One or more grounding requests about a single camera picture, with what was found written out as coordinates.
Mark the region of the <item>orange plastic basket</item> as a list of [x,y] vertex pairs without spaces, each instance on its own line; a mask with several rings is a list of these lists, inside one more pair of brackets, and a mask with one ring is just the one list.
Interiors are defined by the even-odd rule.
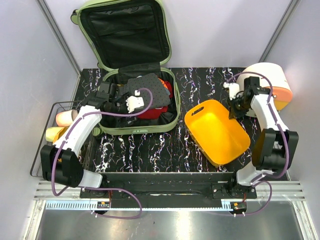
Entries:
[[184,123],[192,139],[214,166],[229,164],[251,144],[246,130],[219,101],[209,99],[190,109]]

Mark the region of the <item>grey dotted garment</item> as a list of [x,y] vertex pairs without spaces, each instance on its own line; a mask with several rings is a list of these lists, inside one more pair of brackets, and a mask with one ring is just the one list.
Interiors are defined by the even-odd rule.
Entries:
[[154,73],[149,73],[136,78],[130,78],[127,83],[119,87],[118,93],[123,95],[129,93],[135,95],[135,91],[141,88],[146,88],[152,93],[152,104],[150,109],[158,109],[168,106],[171,103],[169,97],[170,92],[164,87],[158,76]]

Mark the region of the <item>green hard-shell suitcase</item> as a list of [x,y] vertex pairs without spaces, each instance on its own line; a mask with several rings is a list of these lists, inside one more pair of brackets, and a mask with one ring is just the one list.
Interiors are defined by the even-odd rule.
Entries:
[[164,67],[172,56],[165,10],[159,0],[89,0],[70,17],[78,25],[106,71],[103,81],[126,84],[128,80],[155,74],[169,82],[173,96],[166,112],[157,119],[138,119],[119,125],[103,116],[101,130],[110,135],[164,133],[172,130],[181,113],[181,98],[175,76]]

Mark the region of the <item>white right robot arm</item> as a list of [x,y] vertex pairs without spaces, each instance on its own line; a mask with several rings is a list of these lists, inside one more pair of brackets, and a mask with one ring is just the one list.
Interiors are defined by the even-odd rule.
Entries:
[[265,177],[281,178],[290,168],[298,145],[299,135],[282,121],[274,102],[273,86],[262,87],[260,73],[248,72],[240,85],[227,80],[229,119],[243,117],[252,110],[261,133],[251,154],[251,162],[236,171],[235,181],[227,185],[228,195],[239,198],[245,187],[255,187]]

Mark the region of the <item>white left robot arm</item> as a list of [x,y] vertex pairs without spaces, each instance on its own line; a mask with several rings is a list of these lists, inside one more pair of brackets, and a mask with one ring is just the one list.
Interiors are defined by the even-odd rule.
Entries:
[[81,148],[103,117],[132,117],[140,101],[138,90],[120,93],[116,84],[102,83],[98,91],[83,100],[62,136],[40,150],[43,179],[51,182],[53,190],[56,184],[66,188],[84,187],[90,188],[95,197],[103,198],[108,193],[108,186],[102,182],[101,174],[84,169],[79,161]]

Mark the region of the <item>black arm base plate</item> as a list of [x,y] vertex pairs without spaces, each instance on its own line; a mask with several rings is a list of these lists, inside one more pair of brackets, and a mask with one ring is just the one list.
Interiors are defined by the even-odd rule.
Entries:
[[213,199],[256,199],[256,189],[240,186],[233,172],[107,172],[99,188],[125,189],[136,196],[189,195]]

